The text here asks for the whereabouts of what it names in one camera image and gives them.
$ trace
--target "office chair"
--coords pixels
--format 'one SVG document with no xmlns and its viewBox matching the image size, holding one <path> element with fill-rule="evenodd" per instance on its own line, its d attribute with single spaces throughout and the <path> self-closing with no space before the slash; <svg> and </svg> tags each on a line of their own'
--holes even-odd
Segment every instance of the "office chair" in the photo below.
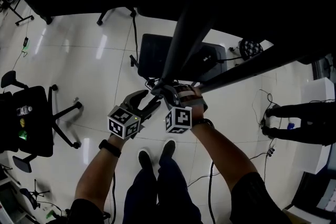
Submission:
<svg viewBox="0 0 336 224">
<path fill-rule="evenodd" d="M 34 179 L 34 191 L 29 191 L 26 188 L 21 188 L 20 189 L 20 193 L 24 196 L 26 196 L 28 198 L 28 200 L 30 201 L 30 203 L 32 204 L 33 209 L 35 210 L 37 207 L 39 208 L 41 206 L 41 204 L 39 204 L 37 202 L 37 197 L 41 196 L 44 197 L 44 195 L 42 195 L 43 193 L 49 193 L 50 190 L 47 191 L 42 191 L 41 193 L 38 193 L 36 191 L 36 179 Z"/>
<path fill-rule="evenodd" d="M 1 87 L 14 85 L 23 90 L 13 95 L 6 92 L 0 95 L 0 121 L 2 128 L 0 152 L 9 150 L 17 152 L 19 149 L 31 155 L 20 159 L 13 156 L 14 164 L 27 173 L 31 173 L 30 161 L 37 156 L 51 157 L 53 154 L 53 129 L 59 136 L 74 148 L 79 148 L 78 142 L 72 143 L 56 124 L 56 120 L 74 109 L 80 109 L 82 104 L 76 102 L 73 106 L 53 115 L 52 91 L 58 87 L 49 87 L 48 100 L 42 86 L 29 88 L 16 80 L 16 72 L 7 72 L 1 79 Z M 23 115 L 23 107 L 29 107 Z"/>
</svg>

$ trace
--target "white tile floor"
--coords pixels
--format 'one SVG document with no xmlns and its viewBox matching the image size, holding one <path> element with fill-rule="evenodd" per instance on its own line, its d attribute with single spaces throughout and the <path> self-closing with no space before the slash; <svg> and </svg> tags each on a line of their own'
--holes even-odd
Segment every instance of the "white tile floor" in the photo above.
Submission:
<svg viewBox="0 0 336 224">
<path fill-rule="evenodd" d="M 30 8 L 22 2 L 18 10 L 28 15 Z M 54 112 L 72 105 L 78 97 L 84 106 L 83 113 L 70 113 L 60 120 L 60 127 L 71 140 L 78 138 L 82 147 L 70 148 L 58 135 L 55 136 L 54 154 L 50 158 L 38 157 L 31 162 L 33 172 L 24 173 L 12 163 L 12 152 L 8 157 L 13 166 L 13 174 L 24 187 L 32 189 L 34 178 L 41 189 L 51 190 L 45 201 L 56 203 L 62 209 L 70 208 L 76 184 L 93 157 L 98 145 L 108 137 L 106 116 L 115 104 L 123 101 L 126 95 L 145 89 L 144 80 L 130 66 L 129 55 L 135 56 L 134 32 L 129 11 L 117 8 L 111 11 L 104 24 L 99 27 L 96 21 L 99 14 L 59 16 L 46 25 L 33 11 L 35 20 L 16 27 L 15 16 L 9 12 L 0 27 L 0 76 L 13 68 L 26 35 L 30 39 L 28 55 L 18 60 L 15 70 L 17 79 L 29 86 L 42 85 L 45 89 L 52 84 L 59 86 L 54 97 Z M 172 36 L 176 22 L 137 16 L 139 51 L 144 33 Z M 206 42 L 221 44 L 228 49 L 237 45 L 240 38 L 211 30 Z M 264 49 L 270 44 L 262 43 Z M 300 102 L 300 85 L 312 80 L 311 66 L 298 62 L 265 73 L 263 76 L 244 80 L 204 95 L 209 106 L 206 117 L 216 128 L 253 157 L 268 149 L 270 140 L 264 137 L 257 124 L 268 106 L 264 89 L 272 93 L 274 102 L 281 105 Z M 17 91 L 18 88 L 6 89 Z M 116 169 L 117 200 L 116 223 L 122 222 L 125 195 L 136 174 L 140 170 L 137 161 L 138 149 L 146 147 L 151 153 L 154 169 L 158 169 L 158 159 L 164 141 L 171 137 L 166 134 L 163 119 L 167 108 L 162 103 L 157 113 L 145 123 L 146 128 L 137 137 L 126 143 Z M 286 127 L 283 119 L 281 126 Z M 179 164 L 186 181 L 192 182 L 202 175 L 209 174 L 211 159 L 202 144 L 191 132 L 176 135 L 175 160 Z M 267 162 L 266 187 L 281 208 L 288 205 L 295 194 L 301 173 L 291 167 L 297 143 L 274 141 L 276 152 Z M 18 152 L 15 155 L 25 157 Z M 264 176 L 265 157 L 254 159 L 261 176 Z M 202 178 L 189 188 L 190 196 L 200 208 L 204 223 L 212 223 L 207 206 L 208 178 Z M 105 210 L 113 211 L 112 195 L 108 196 Z M 212 203 L 215 218 L 220 223 L 229 222 L 230 193 L 221 177 L 213 180 Z M 46 211 L 27 208 L 42 223 L 46 222 Z"/>
</svg>

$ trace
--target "leg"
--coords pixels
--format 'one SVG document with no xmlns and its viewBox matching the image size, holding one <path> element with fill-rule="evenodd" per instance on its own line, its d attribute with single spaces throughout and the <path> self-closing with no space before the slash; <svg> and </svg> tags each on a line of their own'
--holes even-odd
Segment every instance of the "leg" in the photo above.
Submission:
<svg viewBox="0 0 336 224">
<path fill-rule="evenodd" d="M 155 223 L 156 219 L 156 196 L 158 193 L 156 178 L 149 155 L 146 157 L 145 154 L 143 156 L 140 154 L 141 151 L 139 160 L 141 160 L 141 157 L 147 159 L 144 162 L 140 162 L 142 169 L 136 176 L 133 185 L 127 191 L 123 224 Z"/>
<path fill-rule="evenodd" d="M 268 115 L 279 118 L 301 118 L 306 121 L 323 121 L 335 116 L 336 104 L 331 103 L 306 103 L 284 105 L 268 111 Z"/>
<path fill-rule="evenodd" d="M 104 18 L 104 16 L 105 16 L 105 14 L 106 14 L 106 12 L 107 12 L 108 10 L 106 10 L 106 11 L 104 11 L 104 12 L 102 12 L 101 14 L 100 14 L 100 16 L 99 16 L 99 19 L 98 19 L 98 21 L 97 21 L 97 25 L 99 25 L 99 26 L 101 26 L 102 24 L 103 24 L 103 18 Z"/>
<path fill-rule="evenodd" d="M 167 146 L 174 146 L 175 142 L 166 143 L 160 158 L 160 169 L 158 177 L 158 195 L 160 213 L 165 222 L 177 223 L 201 223 L 201 213 L 193 204 L 188 193 L 184 176 L 171 158 L 172 154 L 166 154 Z"/>
<path fill-rule="evenodd" d="M 59 134 L 59 136 L 68 143 L 69 146 L 74 147 L 74 148 L 79 148 L 79 143 L 74 142 L 71 143 L 71 141 L 69 140 L 69 138 L 67 138 L 67 136 L 63 133 L 63 131 L 60 129 L 60 127 L 58 127 L 58 125 L 56 124 L 56 122 L 53 123 L 53 125 L 51 126 L 56 133 Z"/>
<path fill-rule="evenodd" d="M 264 127 L 262 133 L 278 139 L 324 146 L 336 142 L 336 137 L 334 137 L 331 128 L 317 124 L 306 125 L 292 130 Z"/>
</svg>

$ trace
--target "black sleeve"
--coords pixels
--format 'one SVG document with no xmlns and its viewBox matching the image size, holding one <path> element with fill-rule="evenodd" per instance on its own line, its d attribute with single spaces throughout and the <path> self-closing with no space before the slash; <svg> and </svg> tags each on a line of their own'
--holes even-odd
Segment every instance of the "black sleeve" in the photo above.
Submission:
<svg viewBox="0 0 336 224">
<path fill-rule="evenodd" d="M 231 193 L 230 220 L 237 223 L 291 224 L 289 218 L 269 196 L 265 183 L 258 173 L 243 176 Z"/>
<path fill-rule="evenodd" d="M 85 199 L 73 201 L 68 224 L 74 223 L 101 223 L 103 224 L 103 213 L 92 202 Z"/>
</svg>

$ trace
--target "wrist strap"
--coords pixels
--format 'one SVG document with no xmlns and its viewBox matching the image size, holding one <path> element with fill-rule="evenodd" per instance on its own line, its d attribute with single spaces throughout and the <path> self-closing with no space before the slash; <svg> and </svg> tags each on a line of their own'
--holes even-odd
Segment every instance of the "wrist strap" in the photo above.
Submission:
<svg viewBox="0 0 336 224">
<path fill-rule="evenodd" d="M 199 119 L 199 120 L 195 120 L 193 121 L 193 127 L 197 124 L 202 124 L 202 123 L 208 123 L 210 126 L 214 127 L 214 124 L 211 122 L 211 120 L 209 119 Z"/>
<path fill-rule="evenodd" d="M 102 149 L 102 148 L 107 149 L 109 152 L 111 152 L 117 158 L 119 158 L 120 155 L 121 155 L 120 149 L 118 149 L 116 146 L 113 146 L 112 144 L 110 144 L 109 142 L 107 142 L 106 139 L 104 139 L 103 141 L 101 141 L 101 143 L 99 145 L 99 149 Z"/>
</svg>

